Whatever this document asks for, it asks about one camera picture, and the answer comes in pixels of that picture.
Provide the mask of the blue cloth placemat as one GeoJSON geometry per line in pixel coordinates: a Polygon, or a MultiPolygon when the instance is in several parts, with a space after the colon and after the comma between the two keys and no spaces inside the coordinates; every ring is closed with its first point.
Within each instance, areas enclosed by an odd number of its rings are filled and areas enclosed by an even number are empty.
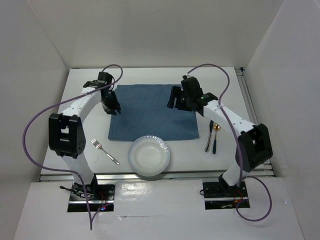
{"type": "Polygon", "coordinates": [[[164,141],[199,138],[196,113],[168,108],[173,84],[118,85],[115,94],[121,113],[112,115],[110,141],[133,142],[143,136],[164,141]]]}

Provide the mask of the silver knife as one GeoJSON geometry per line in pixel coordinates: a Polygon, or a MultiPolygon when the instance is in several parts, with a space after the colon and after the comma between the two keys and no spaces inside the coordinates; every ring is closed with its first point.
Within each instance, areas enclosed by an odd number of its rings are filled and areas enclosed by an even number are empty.
{"type": "Polygon", "coordinates": [[[214,122],[211,120],[209,122],[209,134],[208,134],[208,138],[207,138],[207,143],[205,146],[204,151],[207,153],[210,149],[210,145],[211,145],[211,140],[212,140],[212,131],[213,131],[213,126],[214,126],[214,122]]]}

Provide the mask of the silver fork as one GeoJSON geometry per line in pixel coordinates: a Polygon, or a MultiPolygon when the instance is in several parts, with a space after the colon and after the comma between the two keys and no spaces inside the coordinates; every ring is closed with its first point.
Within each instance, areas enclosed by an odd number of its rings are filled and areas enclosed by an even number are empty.
{"type": "Polygon", "coordinates": [[[115,163],[118,166],[120,165],[119,161],[116,158],[114,158],[110,153],[108,153],[95,138],[91,140],[91,143],[94,145],[96,149],[103,151],[113,163],[115,163]]]}

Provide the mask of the gold spoon teal handle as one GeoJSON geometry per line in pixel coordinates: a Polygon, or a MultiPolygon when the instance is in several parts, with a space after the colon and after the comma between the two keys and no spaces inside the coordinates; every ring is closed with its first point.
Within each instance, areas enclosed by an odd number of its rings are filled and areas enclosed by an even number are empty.
{"type": "Polygon", "coordinates": [[[221,130],[221,127],[217,123],[214,123],[213,130],[215,131],[215,135],[214,135],[212,153],[215,155],[217,153],[217,133],[221,130]]]}

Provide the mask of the white ceramic plate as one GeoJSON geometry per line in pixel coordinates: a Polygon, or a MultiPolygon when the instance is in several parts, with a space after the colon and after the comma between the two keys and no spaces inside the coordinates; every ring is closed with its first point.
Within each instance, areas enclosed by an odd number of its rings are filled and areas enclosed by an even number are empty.
{"type": "Polygon", "coordinates": [[[164,140],[153,135],[136,139],[127,153],[131,170],[143,177],[161,174],[169,165],[171,151],[164,140]]]}

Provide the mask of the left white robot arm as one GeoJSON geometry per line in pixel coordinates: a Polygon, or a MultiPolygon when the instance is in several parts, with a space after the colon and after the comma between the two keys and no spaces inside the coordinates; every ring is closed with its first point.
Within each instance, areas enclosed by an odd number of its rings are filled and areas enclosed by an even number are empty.
{"type": "Polygon", "coordinates": [[[99,193],[98,181],[90,169],[84,150],[86,137],[83,122],[91,110],[101,103],[108,115],[121,113],[121,105],[110,85],[114,77],[107,72],[99,72],[97,80],[87,81],[82,88],[84,97],[75,100],[61,113],[53,113],[48,119],[49,148],[66,163],[72,171],[72,190],[92,200],[99,193]]]}

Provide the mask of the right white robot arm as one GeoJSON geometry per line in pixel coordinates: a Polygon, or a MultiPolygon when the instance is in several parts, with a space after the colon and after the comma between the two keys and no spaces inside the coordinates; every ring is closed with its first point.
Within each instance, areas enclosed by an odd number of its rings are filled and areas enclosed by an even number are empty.
{"type": "Polygon", "coordinates": [[[230,196],[240,180],[273,156],[267,126],[245,120],[220,103],[214,94],[203,93],[193,76],[184,75],[181,86],[171,88],[167,107],[197,112],[235,137],[235,161],[219,177],[218,190],[223,196],[230,196]]]}

